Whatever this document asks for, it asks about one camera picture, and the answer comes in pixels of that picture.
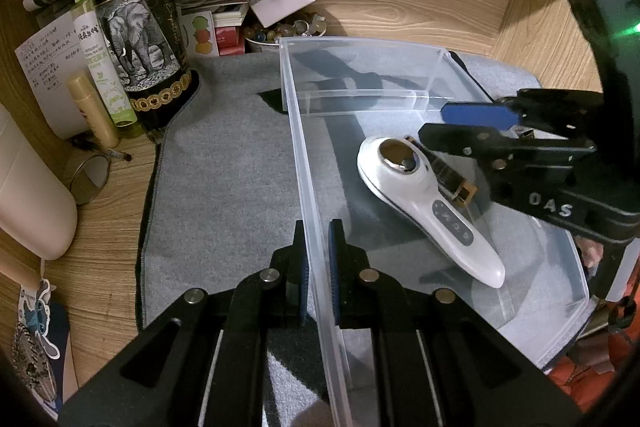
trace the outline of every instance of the wine bottle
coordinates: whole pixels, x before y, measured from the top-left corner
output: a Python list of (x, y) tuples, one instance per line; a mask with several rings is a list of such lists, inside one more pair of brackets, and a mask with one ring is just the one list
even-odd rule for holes
[(95, 0), (113, 66), (138, 119), (164, 127), (196, 88), (174, 0)]

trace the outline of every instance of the transparent plastic bin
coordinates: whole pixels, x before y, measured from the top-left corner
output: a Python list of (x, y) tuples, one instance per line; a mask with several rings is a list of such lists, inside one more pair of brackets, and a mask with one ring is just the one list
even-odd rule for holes
[(366, 137), (417, 137), (423, 123), (442, 122), (448, 100), (485, 101), (484, 90), (448, 51), (407, 42), (282, 39), (280, 68), (335, 424), (376, 425), (377, 419), (370, 333), (335, 326), (328, 265), (328, 227), (335, 218), (348, 243), (367, 251), (373, 268), (424, 293), (451, 288), (532, 362), (548, 362), (589, 303), (568, 232), (492, 203), (474, 160), (443, 155), (479, 187), (466, 217), (505, 265), (505, 283), (496, 290), (466, 274), (375, 197), (356, 168)]

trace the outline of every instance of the green light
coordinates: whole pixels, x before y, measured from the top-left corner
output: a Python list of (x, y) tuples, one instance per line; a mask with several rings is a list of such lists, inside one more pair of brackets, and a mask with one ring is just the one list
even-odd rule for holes
[(614, 38), (619, 37), (628, 37), (629, 35), (636, 35), (640, 33), (640, 23), (631, 26), (631, 28), (627, 28), (626, 30), (621, 31), (620, 33), (613, 35)]

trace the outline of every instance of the white bottle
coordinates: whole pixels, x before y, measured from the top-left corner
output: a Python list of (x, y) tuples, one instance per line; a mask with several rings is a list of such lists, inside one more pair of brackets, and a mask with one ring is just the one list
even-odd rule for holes
[(69, 248), (77, 223), (71, 192), (0, 105), (0, 228), (51, 261)]

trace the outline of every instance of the fruit sticker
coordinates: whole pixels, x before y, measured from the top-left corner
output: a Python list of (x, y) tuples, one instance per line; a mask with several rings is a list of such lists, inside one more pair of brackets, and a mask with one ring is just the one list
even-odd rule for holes
[(210, 12), (184, 15), (180, 17), (180, 26), (189, 58), (218, 57)]
[(197, 42), (196, 53), (209, 55), (213, 49), (211, 32), (209, 31), (209, 21), (207, 21), (206, 17), (198, 15), (193, 18), (191, 24), (196, 28), (196, 32), (193, 34)]

